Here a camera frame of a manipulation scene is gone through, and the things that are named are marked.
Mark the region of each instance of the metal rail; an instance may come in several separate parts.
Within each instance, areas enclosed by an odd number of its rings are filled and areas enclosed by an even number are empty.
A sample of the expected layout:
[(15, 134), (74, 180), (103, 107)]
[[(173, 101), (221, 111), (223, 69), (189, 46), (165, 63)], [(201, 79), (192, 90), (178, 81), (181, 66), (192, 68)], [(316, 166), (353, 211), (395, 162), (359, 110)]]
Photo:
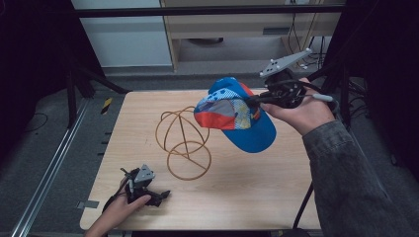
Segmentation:
[(284, 14), (284, 13), (341, 13), (359, 10), (345, 4), (326, 5), (249, 5), (207, 7), (163, 7), (123, 9), (79, 9), (75, 11), (52, 11), (48, 14), (78, 18), (152, 17), (191, 15), (238, 15), (238, 14)]
[(18, 223), (16, 224), (15, 228), (12, 231), (12, 237), (24, 237), (27, 236), (32, 224), (34, 223), (35, 218), (38, 215), (38, 212), (41, 209), (43, 201), (46, 198), (46, 195), (54, 181), (56, 174), (59, 171), (59, 168), (62, 164), (62, 161), (67, 154), (67, 151), (73, 141), (73, 138), (83, 120), (86, 109), (88, 106), (89, 100), (83, 99), (82, 105), (80, 106), (78, 119), (74, 123), (74, 125), (67, 129), (64, 134), (64, 137), (61, 140), (55, 154), (49, 163), (48, 168), (46, 169), (40, 184), (37, 187), (34, 195), (32, 196), (31, 201), (29, 202), (28, 206), (26, 207), (24, 213), (22, 214), (21, 218), (19, 219)]

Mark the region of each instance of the copper wire frame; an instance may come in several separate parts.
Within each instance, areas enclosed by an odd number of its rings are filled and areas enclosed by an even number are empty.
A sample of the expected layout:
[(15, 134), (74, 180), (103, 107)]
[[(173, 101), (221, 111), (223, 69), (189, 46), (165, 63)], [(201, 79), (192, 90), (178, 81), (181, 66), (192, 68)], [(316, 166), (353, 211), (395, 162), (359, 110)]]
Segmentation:
[[(211, 154), (210, 154), (210, 150), (205, 146), (205, 144), (207, 143), (207, 141), (209, 140), (209, 138), (210, 138), (210, 129), (208, 128), (208, 133), (207, 133), (207, 137), (203, 137), (203, 135), (201, 134), (201, 132), (198, 130), (198, 128), (190, 121), (190, 120), (188, 120), (187, 118), (185, 118), (185, 117), (183, 117), (182, 116), (182, 113), (193, 113), (194, 112), (194, 108), (195, 107), (186, 107), (186, 108), (184, 108), (183, 110), (181, 110), (181, 111), (176, 111), (176, 112), (164, 112), (164, 113), (162, 113), (162, 115), (161, 115), (161, 117), (160, 117), (160, 122), (159, 122), (159, 124), (157, 124), (157, 127), (156, 127), (156, 130), (155, 130), (155, 137), (156, 137), (156, 141), (157, 141), (157, 143), (158, 143), (158, 145), (163, 149), (163, 150), (165, 150), (167, 153), (168, 153), (168, 155), (167, 155), (167, 159), (166, 159), (166, 163), (167, 163), (167, 168), (168, 168), (168, 170), (169, 170), (169, 172), (174, 176), (174, 177), (176, 177), (176, 178), (178, 178), (178, 179), (180, 179), (180, 180), (184, 180), (184, 181), (192, 181), (192, 180), (195, 180), (195, 179), (198, 179), (198, 178), (200, 178), (200, 177), (202, 177), (209, 169), (210, 169), (210, 164), (211, 164)], [(169, 124), (169, 127), (167, 128), (167, 131), (166, 131), (166, 133), (165, 133), (165, 135), (164, 135), (164, 141), (163, 141), (163, 144), (159, 141), (159, 139), (158, 139), (158, 130), (159, 130), (159, 127), (160, 127), (160, 124), (164, 121), (164, 120), (166, 120), (168, 117), (170, 117), (170, 116), (174, 116), (174, 118), (172, 119), (172, 121), (170, 122), (170, 124)], [(173, 126), (173, 124), (175, 123), (175, 121), (176, 120), (179, 120), (179, 123), (180, 123), (180, 126), (181, 126), (181, 130), (182, 130), (182, 136), (183, 136), (183, 142), (180, 142), (180, 143), (178, 143), (178, 144), (176, 144), (172, 149), (168, 149), (167, 147), (166, 147), (166, 144), (167, 144), (167, 137), (168, 137), (168, 135), (169, 135), (169, 132), (170, 132), (170, 130), (171, 130), (171, 128), (172, 128), (172, 126)], [(191, 127), (193, 127), (194, 128), (194, 130), (198, 133), (198, 135), (201, 137), (201, 141), (195, 141), (195, 140), (187, 140), (186, 139), (186, 134), (185, 134), (185, 130), (184, 130), (184, 126), (183, 126), (183, 122), (182, 122), (182, 120), (184, 120), (184, 121), (186, 121)], [(190, 151), (189, 150), (189, 147), (188, 147), (188, 143), (195, 143), (195, 144), (199, 144), (200, 146), (198, 147), (198, 148), (196, 148), (196, 149), (194, 149), (194, 150), (192, 150), (192, 151)], [(179, 152), (178, 150), (176, 150), (176, 148), (178, 148), (179, 146), (181, 146), (181, 145), (185, 145), (185, 150), (186, 150), (186, 152)], [(197, 152), (198, 150), (201, 150), (201, 148), (204, 148), (206, 151), (207, 151), (207, 153), (208, 153), (208, 155), (209, 155), (209, 163), (207, 164), (207, 166), (205, 167), (205, 166), (203, 166), (203, 165), (201, 165), (200, 163), (198, 163), (198, 162), (196, 162), (196, 161), (194, 161), (193, 159), (191, 159), (191, 157), (190, 157), (190, 155), (191, 154), (193, 154), (193, 153), (195, 153), (195, 152)], [(184, 157), (184, 158), (186, 158), (186, 159), (188, 159), (189, 161), (191, 161), (191, 162), (193, 162), (194, 164), (196, 164), (196, 165), (198, 165), (199, 167), (201, 167), (201, 168), (203, 168), (204, 169), (204, 171), (202, 172), (202, 173), (200, 173), (200, 174), (198, 174), (197, 176), (195, 176), (195, 177), (191, 177), (191, 178), (185, 178), (185, 177), (182, 177), (182, 176), (180, 176), (180, 175), (178, 175), (178, 174), (176, 174), (174, 171), (173, 171), (173, 169), (170, 167), (170, 158), (171, 158), (171, 156), (172, 155), (178, 155), (178, 156), (182, 156), (182, 157)]]

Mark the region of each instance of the cable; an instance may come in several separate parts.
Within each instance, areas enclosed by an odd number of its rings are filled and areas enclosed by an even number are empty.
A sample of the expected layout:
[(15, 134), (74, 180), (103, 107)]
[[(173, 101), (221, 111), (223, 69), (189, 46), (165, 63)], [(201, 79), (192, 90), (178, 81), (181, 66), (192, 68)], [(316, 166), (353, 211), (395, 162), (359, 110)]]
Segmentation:
[(359, 117), (360, 115), (366, 114), (366, 113), (367, 113), (367, 110), (368, 110), (368, 108), (367, 108), (367, 106), (366, 106), (366, 105), (359, 106), (359, 107), (357, 107), (356, 109), (354, 109), (353, 111), (351, 111), (351, 113), (350, 113), (350, 117), (351, 117), (351, 119), (356, 119), (356, 118), (357, 118), (357, 117)]
[(364, 100), (365, 98), (364, 97), (356, 97), (356, 98), (354, 98), (354, 99), (352, 99), (351, 101), (349, 101), (349, 105), (351, 105), (354, 101), (356, 101), (356, 100)]
[(302, 213), (305, 210), (305, 207), (307, 206), (308, 200), (310, 199), (311, 193), (313, 193), (313, 182), (311, 182), (310, 186), (308, 187), (308, 191), (305, 194), (304, 200), (302, 201), (301, 206), (299, 207), (298, 214), (295, 217), (295, 221), (293, 222), (293, 229), (298, 228), (299, 220), (301, 219)]
[(304, 87), (308, 87), (310, 89), (313, 89), (314, 91), (316, 91), (316, 92), (318, 92), (320, 94), (323, 94), (323, 95), (326, 94), (326, 93), (323, 92), (323, 90), (320, 87), (317, 87), (317, 86), (315, 86), (315, 85), (313, 85), (311, 83), (306, 83), (306, 82), (302, 82), (302, 81), (295, 81), (294, 79), (284, 80), (284, 81), (280, 82), (280, 84), (288, 84), (288, 83), (299, 84), (301, 86), (304, 86)]
[(358, 83), (353, 82), (351, 80), (349, 81), (349, 86), (350, 86), (350, 89), (353, 90), (353, 92), (355, 92), (355, 93), (357, 93), (359, 95), (365, 96), (366, 93), (367, 93), (367, 90), (365, 89), (365, 87), (362, 87)]
[(289, 48), (290, 48), (291, 54), (293, 54), (293, 48), (291, 47), (291, 32), (292, 32), (292, 31), (295, 31), (295, 26), (294, 26), (294, 24), (295, 24), (295, 13), (293, 13), (293, 22), (292, 22), (292, 24), (291, 24), (290, 31), (289, 31), (289, 35), (288, 35), (288, 45), (289, 45)]
[(122, 183), (121, 183), (121, 185), (120, 185), (120, 187), (118, 188), (118, 190), (117, 190), (117, 192), (114, 194), (114, 195), (112, 195), (109, 199), (108, 199), (108, 201), (105, 203), (105, 205), (104, 205), (104, 208), (103, 208), (103, 210), (102, 210), (102, 213), (103, 212), (105, 212), (105, 210), (108, 208), (108, 206), (118, 197), (118, 196), (121, 196), (121, 195), (125, 195), (126, 193), (120, 193), (120, 191), (124, 188), (124, 186), (126, 185), (126, 183), (128, 182), (128, 179), (125, 179)]
[(321, 37), (321, 44), (320, 44), (320, 55), (317, 60), (317, 69), (320, 69), (323, 67), (323, 47), (325, 46), (325, 39), (324, 37)]
[(295, 37), (296, 44), (298, 44), (298, 50), (301, 51), (301, 45), (299, 44), (298, 36), (296, 35), (295, 30), (295, 15), (296, 13), (293, 13), (293, 36)]
[(36, 130), (40, 129), (41, 127), (43, 127), (46, 124), (46, 122), (48, 121), (48, 116), (46, 114), (44, 114), (44, 113), (34, 113), (34, 116), (44, 116), (45, 117), (45, 121), (41, 125), (39, 125), (38, 127), (25, 130), (25, 132), (36, 131)]

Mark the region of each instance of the gray sleeve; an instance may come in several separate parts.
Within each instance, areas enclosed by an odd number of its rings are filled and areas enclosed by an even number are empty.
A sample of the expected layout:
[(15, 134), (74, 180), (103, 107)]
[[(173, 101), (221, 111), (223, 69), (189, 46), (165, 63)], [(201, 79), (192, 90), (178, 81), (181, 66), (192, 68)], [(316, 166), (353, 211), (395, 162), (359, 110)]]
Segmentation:
[(340, 121), (302, 139), (324, 236), (415, 236)]

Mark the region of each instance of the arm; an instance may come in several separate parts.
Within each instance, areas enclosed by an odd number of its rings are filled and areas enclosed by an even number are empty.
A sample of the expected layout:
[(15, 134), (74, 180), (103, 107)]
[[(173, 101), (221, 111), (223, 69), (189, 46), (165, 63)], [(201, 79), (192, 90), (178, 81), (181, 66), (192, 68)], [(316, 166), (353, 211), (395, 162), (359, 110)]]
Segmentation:
[(105, 236), (109, 231), (119, 226), (136, 210), (140, 210), (151, 199), (151, 196), (143, 196), (128, 204), (126, 194), (119, 196), (108, 206), (93, 225), (84, 233), (85, 237)]
[[(307, 88), (308, 95), (313, 93)], [(295, 109), (262, 109), (302, 135), (325, 236), (414, 236), (350, 134), (323, 102), (307, 97)]]

